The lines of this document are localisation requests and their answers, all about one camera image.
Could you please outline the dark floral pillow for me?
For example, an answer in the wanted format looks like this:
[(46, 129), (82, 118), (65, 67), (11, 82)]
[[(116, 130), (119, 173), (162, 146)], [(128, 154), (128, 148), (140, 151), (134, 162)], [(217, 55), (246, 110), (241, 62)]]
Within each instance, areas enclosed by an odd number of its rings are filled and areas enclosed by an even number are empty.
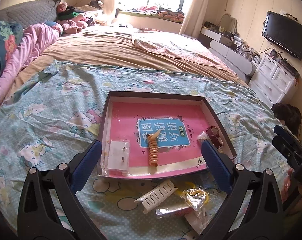
[(3, 74), (7, 61), (20, 44), (22, 35), (21, 24), (0, 21), (0, 76)]

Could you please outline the clothes pile on windowsill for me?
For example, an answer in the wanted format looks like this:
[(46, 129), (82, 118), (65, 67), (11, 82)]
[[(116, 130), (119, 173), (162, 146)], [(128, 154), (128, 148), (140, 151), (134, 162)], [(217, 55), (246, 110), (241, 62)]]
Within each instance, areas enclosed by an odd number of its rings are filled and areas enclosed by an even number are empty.
[(147, 5), (145, 7), (140, 7), (138, 9), (138, 12), (156, 14), (159, 18), (164, 18), (166, 20), (178, 23), (182, 23), (184, 20), (184, 13), (180, 9), (178, 9), (177, 11), (172, 11), (162, 6), (157, 7)]

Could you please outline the dark brown fluffy object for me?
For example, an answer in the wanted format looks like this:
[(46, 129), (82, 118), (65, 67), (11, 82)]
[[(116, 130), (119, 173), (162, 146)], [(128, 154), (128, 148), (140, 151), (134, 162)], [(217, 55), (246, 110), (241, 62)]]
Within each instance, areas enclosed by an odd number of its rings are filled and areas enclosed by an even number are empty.
[(296, 137), (299, 136), (299, 130), (302, 122), (300, 110), (287, 103), (275, 103), (271, 107), (274, 116), (285, 125)]

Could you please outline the dark cardboard tray box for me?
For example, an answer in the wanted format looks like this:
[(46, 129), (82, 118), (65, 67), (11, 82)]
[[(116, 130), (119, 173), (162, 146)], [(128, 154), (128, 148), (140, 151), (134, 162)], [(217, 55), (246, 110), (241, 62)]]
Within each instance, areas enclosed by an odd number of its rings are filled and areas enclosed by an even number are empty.
[(235, 149), (216, 112), (202, 96), (108, 93), (98, 140), (98, 174), (105, 178), (155, 179), (205, 170), (200, 136), (218, 131), (221, 153)]

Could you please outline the beige curtain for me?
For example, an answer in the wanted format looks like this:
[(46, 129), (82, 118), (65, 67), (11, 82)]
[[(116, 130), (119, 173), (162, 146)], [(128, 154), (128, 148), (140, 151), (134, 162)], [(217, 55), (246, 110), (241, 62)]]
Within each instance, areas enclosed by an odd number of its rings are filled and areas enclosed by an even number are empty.
[(209, 0), (192, 0), (190, 9), (184, 17), (180, 35), (198, 38), (202, 29)]

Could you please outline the white grey dresser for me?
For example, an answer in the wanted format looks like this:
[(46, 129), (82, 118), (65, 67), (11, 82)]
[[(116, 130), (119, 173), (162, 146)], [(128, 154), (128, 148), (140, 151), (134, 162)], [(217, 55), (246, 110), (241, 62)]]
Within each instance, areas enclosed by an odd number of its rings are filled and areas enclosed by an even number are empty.
[(231, 48), (233, 41), (206, 28), (201, 29), (198, 40), (242, 80), (250, 81), (257, 67)]

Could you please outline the pink quilt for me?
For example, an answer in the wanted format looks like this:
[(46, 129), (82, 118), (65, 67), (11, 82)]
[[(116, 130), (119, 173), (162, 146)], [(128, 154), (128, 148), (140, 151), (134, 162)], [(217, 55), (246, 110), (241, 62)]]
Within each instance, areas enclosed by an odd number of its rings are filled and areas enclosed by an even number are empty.
[(20, 44), (0, 76), (0, 105), (11, 90), (19, 72), (37, 59), (48, 46), (54, 44), (62, 31), (62, 26), (59, 24), (51, 27), (44, 23), (30, 25), (24, 30)]

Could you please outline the tan blanket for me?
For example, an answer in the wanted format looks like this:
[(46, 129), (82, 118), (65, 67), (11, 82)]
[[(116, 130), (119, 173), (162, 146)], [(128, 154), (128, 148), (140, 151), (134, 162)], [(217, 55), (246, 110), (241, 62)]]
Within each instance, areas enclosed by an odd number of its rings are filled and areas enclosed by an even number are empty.
[(125, 32), (124, 28), (107, 31), (105, 27), (88, 27), (79, 34), (58, 38), (17, 75), (6, 96), (10, 97), (34, 74), (48, 67), (54, 60), (185, 72), (246, 84), (227, 67), (221, 69), (191, 59), (178, 59), (141, 50), (133, 45), (131, 35)]

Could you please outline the crinkled bag white jewelry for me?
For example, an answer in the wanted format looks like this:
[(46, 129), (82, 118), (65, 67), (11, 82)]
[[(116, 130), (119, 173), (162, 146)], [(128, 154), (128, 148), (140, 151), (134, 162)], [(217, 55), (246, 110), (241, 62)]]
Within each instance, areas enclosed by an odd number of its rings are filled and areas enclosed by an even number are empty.
[(201, 145), (205, 140), (209, 139), (209, 136), (205, 131), (202, 131), (198, 136), (197, 136), (197, 143)]

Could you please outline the pink book with blue label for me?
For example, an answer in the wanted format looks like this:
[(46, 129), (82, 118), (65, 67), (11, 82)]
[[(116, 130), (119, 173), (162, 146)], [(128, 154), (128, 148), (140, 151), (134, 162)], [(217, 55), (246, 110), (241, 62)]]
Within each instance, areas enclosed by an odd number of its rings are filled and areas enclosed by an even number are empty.
[[(197, 136), (209, 126), (203, 102), (180, 104), (111, 102), (103, 134), (103, 175), (114, 178), (164, 178), (205, 170)], [(104, 159), (110, 140), (130, 141), (127, 173), (110, 171)]]

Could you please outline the black flat television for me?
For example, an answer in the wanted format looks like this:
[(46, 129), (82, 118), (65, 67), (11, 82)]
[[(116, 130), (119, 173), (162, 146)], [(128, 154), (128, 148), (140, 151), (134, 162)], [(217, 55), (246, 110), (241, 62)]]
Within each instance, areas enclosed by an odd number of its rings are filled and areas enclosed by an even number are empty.
[(281, 14), (268, 11), (261, 35), (302, 60), (302, 24)]

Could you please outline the clothes pile on bed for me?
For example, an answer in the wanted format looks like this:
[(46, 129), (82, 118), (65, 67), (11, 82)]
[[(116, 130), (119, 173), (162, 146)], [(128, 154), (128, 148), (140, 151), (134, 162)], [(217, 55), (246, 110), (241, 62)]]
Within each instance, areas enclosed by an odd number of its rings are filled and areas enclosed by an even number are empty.
[(74, 7), (65, 2), (57, 5), (57, 17), (45, 24), (59, 31), (59, 35), (78, 34), (86, 27), (95, 25), (106, 26), (107, 17), (103, 12), (104, 3), (93, 0), (89, 5)]

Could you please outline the cloud shaped mirror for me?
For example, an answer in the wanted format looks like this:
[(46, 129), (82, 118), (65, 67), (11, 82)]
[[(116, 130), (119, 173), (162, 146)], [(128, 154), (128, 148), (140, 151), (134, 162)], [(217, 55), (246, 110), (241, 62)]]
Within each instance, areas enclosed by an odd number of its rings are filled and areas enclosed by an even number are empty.
[(237, 32), (237, 23), (236, 18), (232, 17), (230, 14), (224, 14), (218, 23), (219, 31), (221, 33), (228, 31), (232, 34), (235, 34)]

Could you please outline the hello kitty blue bedsheet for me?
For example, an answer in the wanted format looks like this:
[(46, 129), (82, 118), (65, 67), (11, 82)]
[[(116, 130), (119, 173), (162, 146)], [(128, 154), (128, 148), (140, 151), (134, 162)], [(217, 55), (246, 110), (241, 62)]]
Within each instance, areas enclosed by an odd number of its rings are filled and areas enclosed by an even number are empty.
[[(252, 171), (272, 169), (283, 188), (289, 166), (272, 146), (280, 123), (248, 87), (188, 73), (56, 61), (0, 107), (0, 212), (14, 231), (29, 169), (50, 170), (86, 150), (111, 90), (205, 97), (230, 138), (235, 162)], [(108, 239), (195, 239), (183, 218), (142, 214), (134, 200), (155, 186), (155, 180), (103, 179), (94, 171), (77, 197)]]

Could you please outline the silver foil packet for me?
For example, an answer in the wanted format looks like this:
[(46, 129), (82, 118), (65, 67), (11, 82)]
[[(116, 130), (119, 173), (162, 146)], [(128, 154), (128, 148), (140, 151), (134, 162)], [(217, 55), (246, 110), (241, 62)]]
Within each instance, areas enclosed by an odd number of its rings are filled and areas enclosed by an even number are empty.
[(193, 210), (194, 209), (189, 205), (180, 203), (180, 204), (157, 208), (155, 210), (155, 213), (157, 219), (162, 219), (162, 218), (170, 218), (170, 217), (181, 217), (192, 212)]

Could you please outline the grey quilted headboard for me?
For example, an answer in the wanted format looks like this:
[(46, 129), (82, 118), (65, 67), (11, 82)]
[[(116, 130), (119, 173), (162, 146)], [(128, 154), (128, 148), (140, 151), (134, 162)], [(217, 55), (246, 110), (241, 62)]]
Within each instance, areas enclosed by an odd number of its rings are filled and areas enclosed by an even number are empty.
[(61, 0), (35, 0), (15, 4), (0, 10), (0, 21), (19, 23), (24, 29), (29, 25), (55, 21), (60, 2)]

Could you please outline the yellow bangles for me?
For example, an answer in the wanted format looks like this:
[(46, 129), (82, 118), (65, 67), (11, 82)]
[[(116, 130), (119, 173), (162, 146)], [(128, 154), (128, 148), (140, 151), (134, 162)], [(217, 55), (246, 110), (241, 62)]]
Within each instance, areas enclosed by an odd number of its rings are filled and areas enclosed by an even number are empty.
[(190, 181), (184, 182), (175, 193), (182, 197), (186, 204), (195, 211), (200, 211), (210, 200), (207, 191)]

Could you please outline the white drawer cabinet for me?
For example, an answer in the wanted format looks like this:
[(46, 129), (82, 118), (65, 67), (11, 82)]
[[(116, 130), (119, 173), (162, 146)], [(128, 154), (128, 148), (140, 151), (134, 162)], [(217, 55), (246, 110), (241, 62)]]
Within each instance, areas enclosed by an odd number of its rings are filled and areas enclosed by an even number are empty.
[(298, 88), (298, 79), (266, 53), (248, 85), (271, 107), (278, 102), (289, 103)]

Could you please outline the white hair claw clip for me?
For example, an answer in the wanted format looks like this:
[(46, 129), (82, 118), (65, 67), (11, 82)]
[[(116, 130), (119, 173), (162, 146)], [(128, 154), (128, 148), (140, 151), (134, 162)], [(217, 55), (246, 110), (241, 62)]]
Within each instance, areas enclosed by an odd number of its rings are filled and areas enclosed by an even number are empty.
[(148, 193), (135, 200), (135, 203), (141, 203), (144, 208), (143, 213), (147, 214), (157, 208), (162, 202), (175, 193), (176, 190), (177, 187), (171, 182), (171, 180), (167, 179)]

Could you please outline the clear bag with earrings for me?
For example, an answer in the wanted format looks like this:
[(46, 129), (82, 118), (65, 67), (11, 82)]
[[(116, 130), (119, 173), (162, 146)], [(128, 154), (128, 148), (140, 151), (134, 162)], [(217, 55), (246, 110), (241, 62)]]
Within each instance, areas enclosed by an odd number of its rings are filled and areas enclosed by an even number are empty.
[(129, 170), (130, 141), (110, 140), (103, 167), (107, 172), (127, 173)]

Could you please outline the pink floral blanket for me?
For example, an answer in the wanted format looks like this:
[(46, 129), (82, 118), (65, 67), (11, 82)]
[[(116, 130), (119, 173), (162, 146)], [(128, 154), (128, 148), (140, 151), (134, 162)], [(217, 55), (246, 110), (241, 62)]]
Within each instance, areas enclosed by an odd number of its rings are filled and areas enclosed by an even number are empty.
[(141, 50), (215, 67), (235, 75), (231, 68), (196, 39), (155, 29), (136, 29), (131, 34), (131, 40)]

